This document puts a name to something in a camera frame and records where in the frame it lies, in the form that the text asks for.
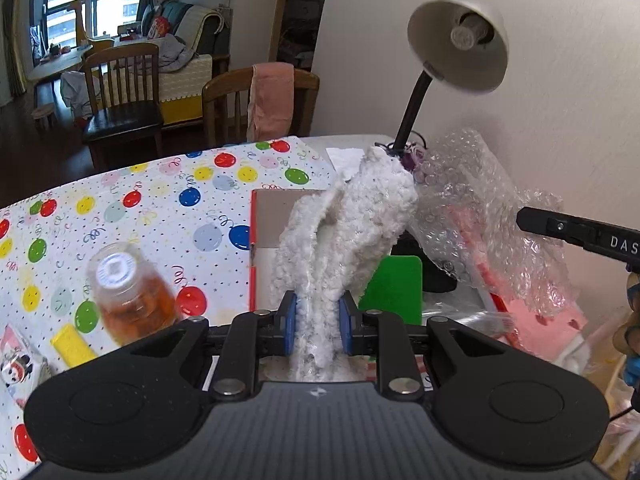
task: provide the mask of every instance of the doorway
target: doorway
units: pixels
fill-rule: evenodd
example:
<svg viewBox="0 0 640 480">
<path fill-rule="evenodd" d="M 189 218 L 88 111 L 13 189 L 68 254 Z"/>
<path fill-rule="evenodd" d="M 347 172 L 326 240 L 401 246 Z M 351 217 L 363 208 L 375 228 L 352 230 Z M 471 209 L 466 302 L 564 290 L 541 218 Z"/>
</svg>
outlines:
<svg viewBox="0 0 640 480">
<path fill-rule="evenodd" d="M 278 0 L 271 36 L 271 61 L 311 70 L 324 0 Z"/>
</svg>

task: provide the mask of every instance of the balloon-print tablecloth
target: balloon-print tablecloth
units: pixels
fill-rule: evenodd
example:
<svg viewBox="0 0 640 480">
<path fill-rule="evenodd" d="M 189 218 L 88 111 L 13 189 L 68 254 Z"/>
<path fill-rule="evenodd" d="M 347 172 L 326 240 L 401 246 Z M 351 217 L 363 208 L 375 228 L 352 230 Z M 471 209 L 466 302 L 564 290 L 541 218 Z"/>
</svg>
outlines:
<svg viewBox="0 0 640 480">
<path fill-rule="evenodd" d="M 0 329 L 12 323 L 54 372 L 65 364 L 50 339 L 66 323 L 97 354 L 115 349 L 86 264 L 119 240 L 137 244 L 155 264 L 185 315 L 229 323 L 248 308 L 251 190 L 324 189 L 334 175 L 316 152 L 287 137 L 139 164 L 15 203 L 0 210 Z M 0 480 L 19 478 L 33 460 L 22 410 L 2 384 Z"/>
</svg>

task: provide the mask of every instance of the plastic bottle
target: plastic bottle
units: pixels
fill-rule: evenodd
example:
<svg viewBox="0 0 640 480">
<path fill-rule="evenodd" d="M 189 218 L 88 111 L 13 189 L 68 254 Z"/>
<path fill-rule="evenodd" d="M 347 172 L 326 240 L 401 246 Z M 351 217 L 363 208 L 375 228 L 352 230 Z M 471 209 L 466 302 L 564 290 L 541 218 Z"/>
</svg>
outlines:
<svg viewBox="0 0 640 480">
<path fill-rule="evenodd" d="M 178 319 L 174 295 L 134 246 L 118 242 L 90 261 L 88 279 L 102 322 L 121 345 L 157 332 Z"/>
</svg>

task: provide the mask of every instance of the orange liquid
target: orange liquid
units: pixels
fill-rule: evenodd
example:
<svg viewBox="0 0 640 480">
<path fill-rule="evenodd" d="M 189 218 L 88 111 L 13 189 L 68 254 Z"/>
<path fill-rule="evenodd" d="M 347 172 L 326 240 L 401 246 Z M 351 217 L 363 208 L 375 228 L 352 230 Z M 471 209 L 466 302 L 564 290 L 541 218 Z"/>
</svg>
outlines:
<svg viewBox="0 0 640 480">
<path fill-rule="evenodd" d="M 177 320 L 174 295 L 159 276 L 143 278 L 140 291 L 128 303 L 100 306 L 102 322 L 121 345 L 162 330 Z"/>
</svg>

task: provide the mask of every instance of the bubble wrap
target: bubble wrap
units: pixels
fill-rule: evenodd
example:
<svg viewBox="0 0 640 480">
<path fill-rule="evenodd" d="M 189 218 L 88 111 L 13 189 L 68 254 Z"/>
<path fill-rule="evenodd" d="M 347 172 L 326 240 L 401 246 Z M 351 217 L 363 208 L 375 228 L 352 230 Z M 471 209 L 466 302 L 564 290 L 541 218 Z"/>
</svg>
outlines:
<svg viewBox="0 0 640 480">
<path fill-rule="evenodd" d="M 474 130 L 462 130 L 413 154 L 418 212 L 411 231 L 425 254 L 460 282 L 530 311 L 552 316 L 575 306 L 562 242 L 521 231 L 523 206 L 559 211 L 561 201 L 518 190 Z"/>
</svg>

